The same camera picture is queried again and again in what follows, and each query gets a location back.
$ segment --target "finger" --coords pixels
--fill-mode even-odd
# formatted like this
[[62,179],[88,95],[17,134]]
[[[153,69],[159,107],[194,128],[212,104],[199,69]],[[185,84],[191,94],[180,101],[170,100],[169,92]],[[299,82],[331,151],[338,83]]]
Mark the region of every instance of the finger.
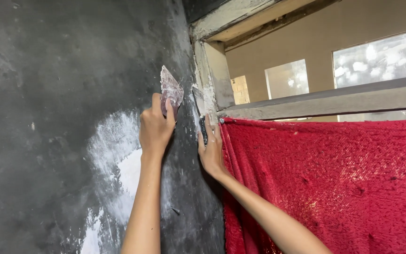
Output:
[[206,129],[206,135],[208,140],[214,140],[214,133],[212,133],[211,123],[209,121],[209,115],[206,114],[204,119],[204,127]]
[[175,113],[173,112],[172,103],[170,102],[170,98],[166,100],[166,109],[167,109],[167,124],[175,125]]
[[216,137],[217,140],[222,140],[222,137],[220,136],[220,126],[213,125],[214,126],[214,136]]
[[203,134],[201,131],[199,131],[199,153],[202,153],[205,150],[206,150],[206,147],[204,145]]
[[153,112],[162,112],[161,111],[161,94],[154,93],[151,99],[151,108]]

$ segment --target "beige wall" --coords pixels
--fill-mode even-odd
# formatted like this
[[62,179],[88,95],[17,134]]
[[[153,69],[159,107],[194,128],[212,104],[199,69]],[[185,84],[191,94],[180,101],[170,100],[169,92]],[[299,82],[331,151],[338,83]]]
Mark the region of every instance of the beige wall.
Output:
[[268,99],[265,69],[305,59],[309,91],[334,89],[332,51],[401,32],[406,0],[343,0],[228,51],[226,59],[231,78],[245,75],[255,102]]

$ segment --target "red towel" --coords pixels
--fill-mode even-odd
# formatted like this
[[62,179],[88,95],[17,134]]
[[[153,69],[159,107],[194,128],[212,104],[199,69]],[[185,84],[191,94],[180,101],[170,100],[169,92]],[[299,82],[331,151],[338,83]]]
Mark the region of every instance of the red towel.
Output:
[[[335,254],[406,254],[406,121],[277,123],[225,118],[225,164]],[[280,253],[225,195],[228,254]]]

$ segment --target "wooden window frame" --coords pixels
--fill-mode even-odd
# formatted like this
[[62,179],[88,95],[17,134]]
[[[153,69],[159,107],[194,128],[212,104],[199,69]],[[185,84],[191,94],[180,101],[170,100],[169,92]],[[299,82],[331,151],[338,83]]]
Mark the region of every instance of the wooden window frame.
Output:
[[234,104],[225,52],[340,0],[229,0],[191,24],[197,85],[211,124],[220,117],[259,120],[406,109],[406,78],[242,105]]

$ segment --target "person's left hand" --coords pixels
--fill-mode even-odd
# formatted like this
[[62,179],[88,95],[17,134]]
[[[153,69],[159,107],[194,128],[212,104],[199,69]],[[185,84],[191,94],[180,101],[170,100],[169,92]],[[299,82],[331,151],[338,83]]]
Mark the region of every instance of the person's left hand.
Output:
[[175,117],[170,99],[166,101],[167,118],[161,111],[161,95],[153,94],[152,106],[140,115],[139,141],[142,157],[162,159],[175,129]]

